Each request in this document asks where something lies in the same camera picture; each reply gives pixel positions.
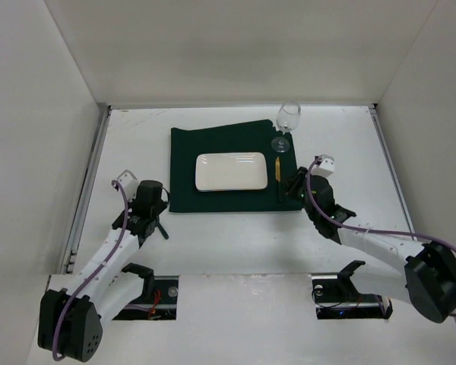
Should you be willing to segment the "gold knife with dark handle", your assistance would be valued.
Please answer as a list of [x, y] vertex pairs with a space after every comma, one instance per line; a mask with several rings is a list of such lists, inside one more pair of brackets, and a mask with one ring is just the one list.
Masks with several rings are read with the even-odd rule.
[[279, 203], [281, 203], [283, 201], [283, 193], [281, 181], [281, 165], [279, 157], [277, 157], [275, 160], [275, 179], [277, 181], [277, 200], [279, 201]]

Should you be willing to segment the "gold fork with dark handle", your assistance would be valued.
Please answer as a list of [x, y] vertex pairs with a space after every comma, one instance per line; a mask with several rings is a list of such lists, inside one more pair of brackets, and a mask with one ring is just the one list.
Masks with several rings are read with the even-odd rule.
[[163, 226], [161, 224], [158, 224], [157, 227], [158, 227], [161, 235], [163, 236], [163, 238], [165, 240], [168, 240], [169, 239], [169, 234], [166, 232], [166, 230], [163, 228]]

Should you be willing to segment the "dark green cloth napkin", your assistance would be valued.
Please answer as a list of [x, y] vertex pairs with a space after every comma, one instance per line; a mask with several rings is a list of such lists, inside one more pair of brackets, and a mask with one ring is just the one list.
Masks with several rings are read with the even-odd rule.
[[[275, 181], [275, 160], [280, 159], [281, 179], [296, 174], [295, 143], [285, 134], [291, 145], [288, 152], [277, 153], [271, 142], [282, 133], [273, 122], [263, 119], [222, 125], [207, 129], [170, 130], [170, 203], [173, 213], [225, 213], [299, 211], [302, 203], [283, 197], [278, 200]], [[195, 164], [200, 154], [229, 152], [260, 152], [268, 163], [268, 187], [259, 191], [200, 192], [195, 187]]]

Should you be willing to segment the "clear wine glass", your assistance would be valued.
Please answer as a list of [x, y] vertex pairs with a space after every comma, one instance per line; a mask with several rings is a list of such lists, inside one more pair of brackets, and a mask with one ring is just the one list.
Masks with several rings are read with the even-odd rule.
[[276, 128], [282, 135], [276, 136], [271, 142], [271, 147], [277, 153], [285, 153], [290, 149], [290, 142], [285, 134], [291, 133], [297, 128], [301, 112], [301, 106], [295, 101], [287, 101], [280, 107], [276, 118]]

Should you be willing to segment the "white rectangular plate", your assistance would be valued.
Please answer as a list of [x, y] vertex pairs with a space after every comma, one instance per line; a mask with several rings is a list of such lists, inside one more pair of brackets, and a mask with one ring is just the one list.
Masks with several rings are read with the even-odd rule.
[[199, 192], [266, 189], [265, 157], [260, 152], [200, 154], [195, 164], [195, 187]]

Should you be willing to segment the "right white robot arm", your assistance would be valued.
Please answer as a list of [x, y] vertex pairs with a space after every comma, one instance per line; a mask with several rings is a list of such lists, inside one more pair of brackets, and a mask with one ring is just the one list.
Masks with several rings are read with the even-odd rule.
[[391, 297], [411, 304], [426, 319], [442, 323], [456, 317], [456, 247], [420, 233], [378, 230], [357, 214], [337, 204], [334, 191], [319, 163], [300, 167], [286, 179], [280, 193], [298, 202], [318, 233], [391, 267], [371, 273], [363, 260], [354, 260], [327, 279], [316, 278], [312, 296], [329, 310], [361, 296], [377, 301]]

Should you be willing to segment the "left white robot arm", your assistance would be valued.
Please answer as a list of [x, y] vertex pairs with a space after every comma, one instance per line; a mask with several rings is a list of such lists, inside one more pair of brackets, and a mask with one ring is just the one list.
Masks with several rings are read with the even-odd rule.
[[168, 207], [166, 190], [155, 180], [133, 179], [120, 192], [122, 213], [93, 258], [61, 289], [48, 289], [40, 301], [37, 343], [56, 362], [70, 358], [82, 363], [96, 353], [106, 323], [135, 300], [157, 305], [161, 292], [151, 268], [131, 263], [155, 230], [162, 230], [160, 214]]

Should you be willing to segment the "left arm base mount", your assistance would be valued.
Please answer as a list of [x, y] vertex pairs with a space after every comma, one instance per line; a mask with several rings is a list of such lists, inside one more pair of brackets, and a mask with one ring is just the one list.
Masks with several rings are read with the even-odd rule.
[[114, 321], [170, 321], [176, 319], [179, 276], [156, 276], [148, 299], [131, 301]]

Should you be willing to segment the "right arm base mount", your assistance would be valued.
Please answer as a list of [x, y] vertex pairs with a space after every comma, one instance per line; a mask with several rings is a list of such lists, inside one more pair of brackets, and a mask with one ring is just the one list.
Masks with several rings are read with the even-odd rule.
[[348, 278], [336, 274], [313, 275], [311, 297], [317, 319], [390, 319], [390, 299], [359, 293]]

